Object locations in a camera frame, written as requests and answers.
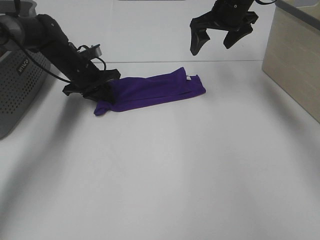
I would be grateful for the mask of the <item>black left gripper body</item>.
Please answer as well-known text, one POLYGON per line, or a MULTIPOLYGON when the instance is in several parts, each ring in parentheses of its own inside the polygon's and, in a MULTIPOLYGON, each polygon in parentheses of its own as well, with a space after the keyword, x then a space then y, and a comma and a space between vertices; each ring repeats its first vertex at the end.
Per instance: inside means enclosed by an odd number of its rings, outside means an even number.
POLYGON ((117 69, 98 70, 95 76, 83 77, 80 81, 72 81, 66 85, 62 92, 69 96, 70 94, 80 94, 91 89, 100 88, 104 83, 109 83, 118 80, 121 74, 117 69))

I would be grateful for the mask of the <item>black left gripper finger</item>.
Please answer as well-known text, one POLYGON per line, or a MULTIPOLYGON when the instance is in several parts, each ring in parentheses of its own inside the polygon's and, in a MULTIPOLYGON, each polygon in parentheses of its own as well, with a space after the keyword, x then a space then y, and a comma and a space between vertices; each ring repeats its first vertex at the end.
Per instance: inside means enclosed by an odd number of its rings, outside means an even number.
POLYGON ((99 102, 99 88, 90 89, 82 94, 83 98, 99 102))
POLYGON ((115 104, 116 99, 113 93, 113 89, 111 85, 106 82, 99 87, 98 90, 98 100, 110 103, 112 105, 115 104))

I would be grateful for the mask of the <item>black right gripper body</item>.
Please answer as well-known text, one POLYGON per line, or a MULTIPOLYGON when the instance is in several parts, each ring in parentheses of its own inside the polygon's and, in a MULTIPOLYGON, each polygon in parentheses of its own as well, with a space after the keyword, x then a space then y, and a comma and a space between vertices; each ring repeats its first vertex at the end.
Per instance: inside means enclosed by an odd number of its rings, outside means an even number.
POLYGON ((253 0, 216 0, 212 7, 212 29, 238 31, 245 24, 255 24, 258 15, 249 11, 253 0))

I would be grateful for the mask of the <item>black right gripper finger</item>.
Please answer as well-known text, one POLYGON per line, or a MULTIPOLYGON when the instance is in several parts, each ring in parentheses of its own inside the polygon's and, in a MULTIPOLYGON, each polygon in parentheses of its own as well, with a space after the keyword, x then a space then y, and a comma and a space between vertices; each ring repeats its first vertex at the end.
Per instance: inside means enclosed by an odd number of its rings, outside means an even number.
POLYGON ((210 40, 207 29, 219 30, 219 26, 216 23, 213 10, 193 18, 189 26, 191 32, 190 52, 193 56, 196 56, 202 46, 210 40))
POLYGON ((223 45, 226 49, 230 49, 240 39, 251 34, 252 31, 253 28, 249 23, 242 25, 237 31, 229 31, 223 41, 223 45))

